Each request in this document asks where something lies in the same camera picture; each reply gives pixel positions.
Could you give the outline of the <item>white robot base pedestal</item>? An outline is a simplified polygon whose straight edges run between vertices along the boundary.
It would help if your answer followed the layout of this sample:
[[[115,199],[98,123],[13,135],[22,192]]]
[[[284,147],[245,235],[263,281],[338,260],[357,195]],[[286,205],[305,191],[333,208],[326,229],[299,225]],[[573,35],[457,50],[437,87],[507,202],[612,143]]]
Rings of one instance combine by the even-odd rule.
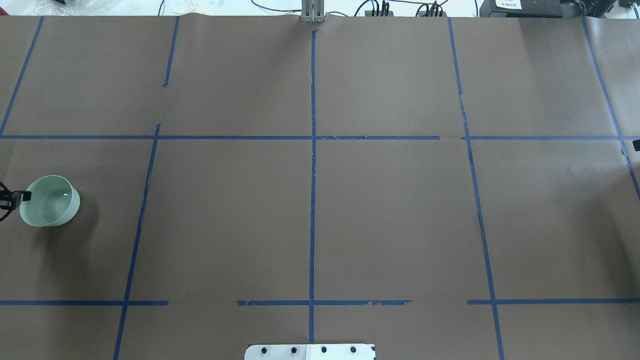
[[[374,344],[254,344],[247,347],[245,360],[375,360]]]

